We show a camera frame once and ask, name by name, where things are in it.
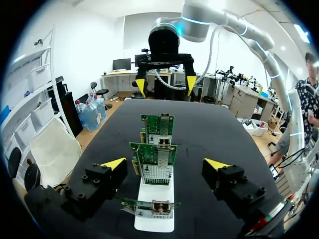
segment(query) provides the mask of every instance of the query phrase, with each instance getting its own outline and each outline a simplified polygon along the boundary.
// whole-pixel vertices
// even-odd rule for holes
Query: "ceiling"
[[[181,12],[184,0],[60,0],[84,8],[108,19],[145,12]],[[304,55],[313,52],[311,44],[301,40],[292,22],[293,16],[275,0],[201,0],[210,6],[224,8],[268,32],[275,42],[276,53],[298,78],[307,77]]]
[[[252,0],[261,6],[261,9],[268,11],[268,13],[278,22],[284,31],[291,37],[293,42],[299,48],[301,54],[305,56],[307,52],[315,53],[314,47],[306,42],[303,42],[297,33],[294,24],[302,25],[301,21],[297,19],[293,13],[279,0]]]

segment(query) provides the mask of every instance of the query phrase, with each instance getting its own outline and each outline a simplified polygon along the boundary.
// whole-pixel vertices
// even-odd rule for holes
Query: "white stand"
[[[152,200],[174,202],[174,169],[169,186],[144,184],[141,179],[139,201],[151,202]],[[171,233],[174,231],[174,210],[172,219],[142,218],[135,216],[134,227],[140,231],[154,233]]]

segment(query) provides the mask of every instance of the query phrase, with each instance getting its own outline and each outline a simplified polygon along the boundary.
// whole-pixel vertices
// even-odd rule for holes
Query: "white bin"
[[[242,122],[243,122],[243,120],[244,119],[237,119],[241,124],[242,124]],[[257,128],[256,128],[256,126],[253,124],[253,129],[252,128],[247,128],[246,126],[244,126],[244,128],[245,128],[245,130],[252,136],[255,132],[256,132],[256,130],[257,130]]]
[[[32,71],[27,77],[29,84],[29,91],[35,91],[39,87],[51,81],[50,64],[39,66]]]
[[[45,126],[45,124],[54,117],[51,99],[52,98],[44,99],[40,106],[33,111],[36,121],[41,126]]]
[[[256,120],[256,119],[252,119],[251,120],[254,124],[254,126],[256,127],[256,131],[254,132],[253,136],[263,136],[265,132],[267,132],[268,130],[268,124],[264,121],[260,121],[260,120]],[[265,128],[260,128],[257,126],[257,124],[261,125],[262,123],[265,123]]]
[[[21,139],[24,146],[28,146],[30,139],[35,136],[35,129],[30,118],[31,114],[15,130],[16,135]]]
[[[4,141],[4,149],[3,150],[4,150],[4,154],[5,154],[7,159],[10,158],[12,150],[16,147],[18,149],[20,149],[20,151],[21,151],[21,148],[20,148],[18,142],[16,141],[15,134],[13,133],[12,135],[9,135]]]

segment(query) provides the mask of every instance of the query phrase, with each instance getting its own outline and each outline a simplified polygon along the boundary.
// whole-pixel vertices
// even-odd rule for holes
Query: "floral shirt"
[[[308,122],[308,110],[312,110],[314,113],[314,117],[319,117],[319,96],[316,95],[314,98],[307,90],[306,90],[306,84],[310,84],[310,80],[300,80],[298,81],[296,85],[296,90],[299,94],[299,99],[301,103],[301,110],[303,114],[303,120],[304,120],[304,130],[305,130],[305,145],[309,143],[310,137],[314,130],[314,125],[312,123]],[[312,85],[315,89],[318,87],[317,84]]]

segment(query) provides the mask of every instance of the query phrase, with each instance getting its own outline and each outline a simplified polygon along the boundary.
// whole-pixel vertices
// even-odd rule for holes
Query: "person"
[[[319,127],[319,95],[313,96],[306,90],[306,85],[311,85],[314,89],[318,87],[317,74],[319,72],[318,68],[314,66],[317,62],[316,57],[311,54],[306,54],[306,65],[309,77],[306,80],[300,80],[297,82],[296,90],[298,91],[301,110],[303,114],[303,123],[305,131],[305,146],[309,143],[310,137],[313,133],[314,126]],[[287,154],[290,144],[290,131],[287,127],[283,136],[280,138],[276,144],[277,153],[268,162],[268,165],[277,164],[281,158]]]

